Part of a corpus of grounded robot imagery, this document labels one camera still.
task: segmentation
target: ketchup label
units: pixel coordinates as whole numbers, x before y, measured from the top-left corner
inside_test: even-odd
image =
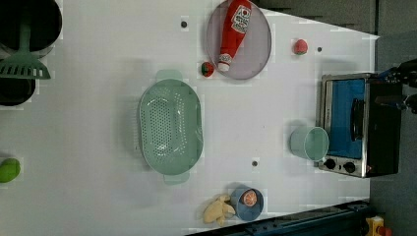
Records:
[[[239,5],[232,18],[232,27],[241,33],[246,33],[248,29],[249,19],[251,18],[251,9]]]
[[[229,65],[230,65],[230,63],[232,63],[232,57],[227,53],[220,54],[219,59],[220,59],[221,62],[227,63]]]

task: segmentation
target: food item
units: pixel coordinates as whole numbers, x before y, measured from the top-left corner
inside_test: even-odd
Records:
[[[309,49],[309,46],[307,45],[307,42],[303,39],[299,39],[294,44],[294,53],[297,54],[297,55],[306,54],[308,49]]]
[[[233,0],[223,24],[218,69],[229,71],[230,63],[248,30],[252,6],[248,0]]]
[[[212,223],[216,220],[218,225],[223,226],[226,216],[236,213],[232,206],[225,203],[229,200],[230,196],[222,195],[214,203],[210,204],[204,213],[204,223]]]
[[[214,72],[214,67],[210,62],[205,62],[202,65],[202,74],[205,77],[210,77]]]
[[[21,172],[21,163],[15,158],[8,158],[0,164],[0,183],[14,180]]]
[[[247,207],[253,207],[254,204],[257,202],[257,194],[253,190],[246,191],[243,196],[243,204]]]

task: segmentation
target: round plate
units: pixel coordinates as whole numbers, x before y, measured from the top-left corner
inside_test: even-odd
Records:
[[[220,55],[224,19],[231,2],[231,0],[228,0],[218,5],[208,22],[207,51],[216,69],[218,56]],[[271,48],[269,24],[261,10],[255,4],[251,3],[251,5],[252,16],[248,30],[230,64],[229,71],[222,72],[217,69],[220,74],[232,79],[254,78],[264,68],[269,59]]]
[[[7,52],[9,55],[13,55],[15,54],[18,50],[12,49],[6,45],[4,45],[3,43],[0,42],[0,48],[3,49],[3,51]],[[46,56],[47,54],[49,54],[49,52],[51,52],[53,49],[52,46],[48,46],[45,49],[42,50],[38,50],[38,51],[32,51],[31,55],[35,56],[36,58],[40,59],[44,56]]]

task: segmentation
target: toaster oven knob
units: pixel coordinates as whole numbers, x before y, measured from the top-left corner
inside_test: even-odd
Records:
[[[333,159],[328,159],[328,160],[326,160],[326,162],[325,162],[325,166],[326,166],[328,169],[334,169],[334,167],[336,166],[336,162],[334,162],[334,160],[333,160]]]
[[[355,164],[352,162],[347,162],[346,164],[343,165],[343,168],[347,171],[347,173],[351,174],[353,172],[355,172]]]

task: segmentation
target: floor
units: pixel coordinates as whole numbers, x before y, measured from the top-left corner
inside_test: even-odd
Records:
[[[386,47],[377,70],[417,58],[415,0],[254,0],[259,7],[341,27],[377,34]],[[404,88],[404,93],[417,93]],[[399,173],[371,180],[371,205],[395,235],[415,235],[417,224],[417,115],[403,114]]]

